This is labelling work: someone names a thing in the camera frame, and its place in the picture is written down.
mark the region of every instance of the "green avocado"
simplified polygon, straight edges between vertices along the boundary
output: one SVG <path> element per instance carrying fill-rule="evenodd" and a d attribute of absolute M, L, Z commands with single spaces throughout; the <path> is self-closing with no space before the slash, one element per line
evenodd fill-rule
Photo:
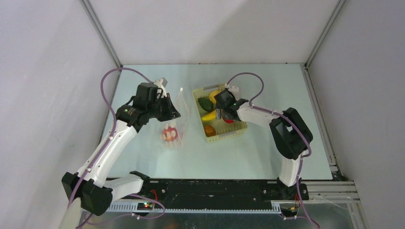
<path fill-rule="evenodd" d="M 205 111 L 211 112 L 214 110 L 214 104 L 211 100 L 207 98 L 199 98 L 198 103 L 200 104 L 201 108 Z"/>

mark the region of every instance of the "red wire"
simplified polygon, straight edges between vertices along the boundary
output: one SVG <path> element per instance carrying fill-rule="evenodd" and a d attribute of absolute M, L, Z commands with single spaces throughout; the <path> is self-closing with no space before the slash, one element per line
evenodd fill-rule
<path fill-rule="evenodd" d="M 155 200 L 158 201 L 158 194 L 156 193 L 156 191 L 152 189 L 150 192 L 155 194 Z"/>
<path fill-rule="evenodd" d="M 297 203 L 297 200 L 298 200 L 298 203 L 299 203 L 298 207 L 296 207 L 296 208 L 301 207 L 301 201 L 299 200 L 297 194 L 295 194 L 295 200 L 296 200 L 296 203 Z"/>

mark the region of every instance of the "fake fruit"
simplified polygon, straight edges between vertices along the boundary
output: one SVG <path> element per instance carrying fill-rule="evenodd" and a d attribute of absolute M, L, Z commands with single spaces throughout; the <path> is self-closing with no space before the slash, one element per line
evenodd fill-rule
<path fill-rule="evenodd" d="M 224 118 L 223 118 L 223 120 L 224 120 L 226 123 L 233 123 L 233 122 L 234 122 L 233 120 L 230 120 L 230 119 L 224 119 Z"/>
<path fill-rule="evenodd" d="M 212 137 L 216 135 L 216 131 L 214 129 L 214 127 L 212 127 L 211 125 L 206 125 L 204 127 L 204 132 L 205 132 L 205 136 L 207 137 Z"/>
<path fill-rule="evenodd" d="M 218 93 L 220 93 L 221 92 L 221 90 L 215 90 L 215 91 L 212 91 L 211 93 L 210 93 L 210 96 L 209 96 L 209 98 L 210 98 L 210 100 L 211 100 L 211 102 L 213 103 L 213 104 L 216 104 L 216 100 L 215 100 L 215 98 L 214 98 L 214 96 L 216 96 Z"/>
<path fill-rule="evenodd" d="M 211 111 L 210 113 L 204 115 L 203 117 L 201 117 L 201 120 L 203 121 L 211 121 L 213 119 L 215 119 L 216 116 L 216 110 Z"/>
<path fill-rule="evenodd" d="M 162 131 L 162 139 L 168 142 L 174 141 L 178 137 L 176 123 L 171 122 L 170 125 L 166 123 L 163 131 Z"/>
<path fill-rule="evenodd" d="M 200 104 L 200 106 L 203 110 L 208 111 L 208 112 L 211 112 L 214 109 L 214 104 L 211 102 L 211 100 L 209 100 L 207 98 L 199 98 L 198 104 Z"/>

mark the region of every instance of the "white wall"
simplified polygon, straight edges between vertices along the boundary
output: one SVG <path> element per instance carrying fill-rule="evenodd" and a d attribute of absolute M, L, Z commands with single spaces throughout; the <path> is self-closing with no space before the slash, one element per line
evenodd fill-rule
<path fill-rule="evenodd" d="M 114 65 L 77 0 L 2 2 L 0 15 L 0 228 L 57 228 L 61 178 L 98 142 Z"/>
<path fill-rule="evenodd" d="M 310 67 L 373 229 L 403 228 L 405 1 L 349 1 Z"/>
<path fill-rule="evenodd" d="M 305 62 L 337 0 L 94 0 L 123 64 Z"/>

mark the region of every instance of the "red fruit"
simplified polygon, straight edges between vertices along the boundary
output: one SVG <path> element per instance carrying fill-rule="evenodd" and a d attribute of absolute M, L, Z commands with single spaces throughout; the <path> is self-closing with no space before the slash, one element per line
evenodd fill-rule
<path fill-rule="evenodd" d="M 233 120 L 229 120 L 229 119 L 223 119 L 226 123 L 233 123 Z"/>

